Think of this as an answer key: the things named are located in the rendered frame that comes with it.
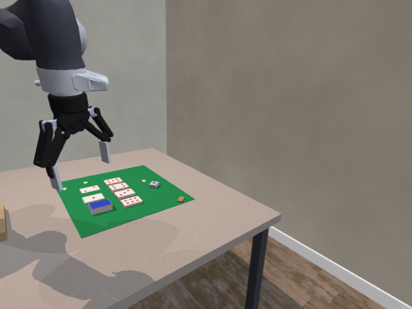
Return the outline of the blue rectangular card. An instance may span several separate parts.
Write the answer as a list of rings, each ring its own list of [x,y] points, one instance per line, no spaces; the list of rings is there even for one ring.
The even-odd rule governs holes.
[[[102,207],[107,207],[109,205],[112,205],[112,203],[110,202],[109,199],[105,199],[105,200],[100,200],[100,201],[96,201],[93,203],[89,203],[88,205],[90,206],[91,210],[95,210],[95,209],[99,209]]]

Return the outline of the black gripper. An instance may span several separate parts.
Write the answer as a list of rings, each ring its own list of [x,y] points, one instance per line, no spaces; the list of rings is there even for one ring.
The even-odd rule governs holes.
[[[68,97],[55,96],[49,93],[48,100],[53,113],[53,120],[39,121],[40,133],[33,164],[46,168],[52,188],[61,191],[63,190],[62,183],[55,164],[70,135],[84,131],[84,129],[88,130],[99,139],[102,162],[110,164],[108,142],[111,141],[110,137],[113,137],[113,133],[102,118],[100,109],[93,106],[89,107],[88,98],[84,91],[80,95]],[[84,112],[80,113],[81,111]],[[90,116],[101,132],[88,121]],[[57,126],[56,130],[55,126]],[[55,136],[53,138],[54,130]],[[62,134],[62,131],[65,133]]]

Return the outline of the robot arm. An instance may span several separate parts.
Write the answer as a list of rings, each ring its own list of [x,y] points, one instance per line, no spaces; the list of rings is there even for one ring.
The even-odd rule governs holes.
[[[109,88],[105,75],[85,69],[87,43],[69,0],[17,0],[0,9],[0,49],[15,60],[35,60],[35,85],[51,95]]]

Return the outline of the white playing card with red pips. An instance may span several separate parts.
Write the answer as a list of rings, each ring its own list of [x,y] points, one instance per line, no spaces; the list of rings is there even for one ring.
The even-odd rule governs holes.
[[[126,188],[126,187],[129,187],[129,186],[125,182],[109,186],[109,188],[112,191],[115,191],[115,190],[118,190],[118,189],[123,189],[123,188]]]
[[[102,193],[100,193],[100,194],[94,194],[91,196],[86,196],[86,197],[83,197],[82,199],[84,200],[85,203],[89,203],[89,202],[104,199],[104,196],[102,195]]]
[[[118,198],[121,198],[123,196],[128,196],[128,195],[131,195],[131,194],[135,194],[135,192],[132,189],[126,189],[126,190],[123,190],[123,191],[114,192],[114,194]]]
[[[134,196],[134,197],[131,197],[131,198],[127,198],[127,199],[124,199],[124,200],[121,200],[121,202],[122,202],[122,204],[124,205],[124,206],[128,206],[128,205],[132,205],[132,204],[135,204],[135,203],[139,203],[139,202],[141,202],[142,200],[138,197],[138,196]]]
[[[118,183],[118,182],[123,182],[119,177],[118,178],[113,178],[109,180],[104,180],[106,185],[113,184],[113,183]]]

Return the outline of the white card with black dots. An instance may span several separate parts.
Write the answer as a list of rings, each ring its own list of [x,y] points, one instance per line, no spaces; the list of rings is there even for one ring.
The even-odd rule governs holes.
[[[84,193],[87,193],[87,192],[98,191],[98,190],[100,190],[100,188],[98,187],[98,185],[96,185],[96,186],[87,187],[87,188],[83,188],[83,189],[79,189],[79,190],[82,194],[84,194]]]

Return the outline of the green felt mat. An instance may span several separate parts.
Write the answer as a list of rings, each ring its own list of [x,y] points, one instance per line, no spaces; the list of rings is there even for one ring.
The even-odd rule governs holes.
[[[118,200],[103,182],[103,180],[118,177],[123,180],[123,183],[127,183],[129,189],[136,192],[136,196],[139,196],[143,203],[124,208],[120,202],[121,200]],[[142,182],[142,180],[146,181]],[[152,181],[159,182],[159,186],[155,189],[149,188]],[[84,182],[88,183],[83,184]],[[67,180],[61,183],[62,188],[66,187],[67,189],[57,190],[57,192],[81,239],[194,200],[192,196],[189,196],[144,165]],[[79,190],[96,185],[100,190],[84,194]],[[105,199],[108,198],[113,204],[113,208],[110,211],[92,215],[88,203],[85,204],[82,197],[98,193],[102,193]],[[182,202],[177,202],[180,196],[185,198]]]

